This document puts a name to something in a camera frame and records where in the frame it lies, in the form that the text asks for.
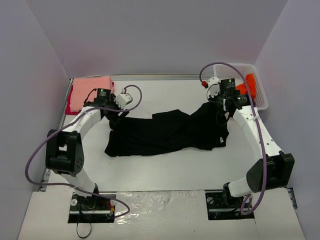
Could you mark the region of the black t-shirt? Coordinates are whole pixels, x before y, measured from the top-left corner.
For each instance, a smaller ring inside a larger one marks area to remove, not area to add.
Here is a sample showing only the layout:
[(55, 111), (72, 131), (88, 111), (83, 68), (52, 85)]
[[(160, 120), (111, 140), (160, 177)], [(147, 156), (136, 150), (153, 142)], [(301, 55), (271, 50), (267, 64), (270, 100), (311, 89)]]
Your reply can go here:
[(179, 109), (151, 118), (125, 117), (109, 133), (104, 150), (110, 157), (155, 156), (185, 148), (223, 148), (229, 136), (226, 116), (212, 102), (192, 114)]

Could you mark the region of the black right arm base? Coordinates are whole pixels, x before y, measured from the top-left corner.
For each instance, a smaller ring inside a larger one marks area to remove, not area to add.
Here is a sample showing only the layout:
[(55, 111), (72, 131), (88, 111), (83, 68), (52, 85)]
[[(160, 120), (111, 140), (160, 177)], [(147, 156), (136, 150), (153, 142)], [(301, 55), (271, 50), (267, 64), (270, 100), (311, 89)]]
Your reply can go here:
[(243, 215), (241, 213), (241, 205), (244, 198), (232, 198), (231, 202), (227, 203), (223, 196), (223, 191), (206, 190), (205, 192), (207, 218), (209, 221), (224, 221), (224, 220), (243, 220), (254, 219), (254, 213)]

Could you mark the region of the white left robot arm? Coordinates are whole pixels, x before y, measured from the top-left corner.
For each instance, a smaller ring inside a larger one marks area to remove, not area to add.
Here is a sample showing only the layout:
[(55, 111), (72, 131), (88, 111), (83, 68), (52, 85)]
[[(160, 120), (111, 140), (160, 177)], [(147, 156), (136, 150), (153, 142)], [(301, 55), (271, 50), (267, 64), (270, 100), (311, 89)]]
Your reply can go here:
[(125, 107), (133, 97), (125, 89), (114, 95), (109, 89), (94, 88), (96, 97), (89, 101), (86, 97), (83, 108), (75, 118), (75, 124), (54, 135), (46, 143), (46, 168), (62, 176), (72, 185), (75, 193), (83, 197), (82, 203), (89, 209), (97, 208), (101, 203), (99, 188), (84, 170), (85, 156), (82, 140), (89, 130), (104, 117), (111, 124), (116, 124), (128, 112)]

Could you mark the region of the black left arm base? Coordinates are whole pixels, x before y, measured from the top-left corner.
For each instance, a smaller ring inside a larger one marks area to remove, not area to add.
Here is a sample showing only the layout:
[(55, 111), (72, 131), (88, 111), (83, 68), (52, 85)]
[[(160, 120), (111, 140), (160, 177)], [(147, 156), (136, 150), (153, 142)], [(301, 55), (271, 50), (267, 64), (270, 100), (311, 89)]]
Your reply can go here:
[(107, 193), (102, 195), (107, 199), (97, 196), (83, 197), (73, 193), (69, 206), (68, 223), (113, 223), (115, 221), (117, 203), (109, 198), (116, 197), (116, 195)]

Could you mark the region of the orange t-shirt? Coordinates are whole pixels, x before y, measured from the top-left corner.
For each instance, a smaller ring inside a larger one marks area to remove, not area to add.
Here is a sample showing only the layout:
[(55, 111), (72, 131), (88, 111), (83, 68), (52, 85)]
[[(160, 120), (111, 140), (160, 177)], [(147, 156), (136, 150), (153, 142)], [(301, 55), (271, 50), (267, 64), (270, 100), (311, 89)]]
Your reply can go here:
[[(252, 100), (254, 101), (256, 99), (256, 79), (253, 73), (249, 73), (245, 77), (247, 86), (249, 87), (249, 92), (252, 97)], [(248, 94), (248, 89), (245, 83), (239, 84), (236, 86), (236, 90), (240, 92), (241, 95), (247, 95)]]

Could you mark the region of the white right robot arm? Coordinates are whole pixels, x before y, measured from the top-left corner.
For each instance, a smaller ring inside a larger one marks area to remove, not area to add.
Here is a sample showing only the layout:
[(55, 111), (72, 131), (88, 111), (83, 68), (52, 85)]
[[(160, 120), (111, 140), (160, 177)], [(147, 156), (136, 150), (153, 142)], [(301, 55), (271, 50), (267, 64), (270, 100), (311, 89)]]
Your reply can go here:
[(260, 119), (257, 108), (251, 105), (249, 96), (236, 89), (233, 78), (220, 80), (211, 77), (207, 80), (207, 85), (208, 99), (238, 123), (256, 160), (245, 177), (224, 184), (222, 202), (232, 207), (245, 195), (258, 193), (262, 189), (286, 187), (295, 159), (292, 154), (284, 153), (274, 142)]

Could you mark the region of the white plastic basket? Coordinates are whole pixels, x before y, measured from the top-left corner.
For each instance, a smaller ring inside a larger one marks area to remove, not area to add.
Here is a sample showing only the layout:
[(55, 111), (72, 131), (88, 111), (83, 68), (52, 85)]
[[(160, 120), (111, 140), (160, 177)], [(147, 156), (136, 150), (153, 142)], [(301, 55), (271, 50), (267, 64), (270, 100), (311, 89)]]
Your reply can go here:
[[(252, 64), (247, 63), (231, 63), (231, 65), (237, 68), (244, 77), (246, 77), (249, 74), (253, 74), (256, 86), (256, 95), (254, 98), (255, 105), (259, 111), (266, 110), (269, 107), (269, 103), (256, 67)], [(235, 78), (237, 86), (244, 83), (240, 75), (234, 69), (226, 65), (214, 65), (213, 73), (214, 76), (218, 77), (220, 80)]]

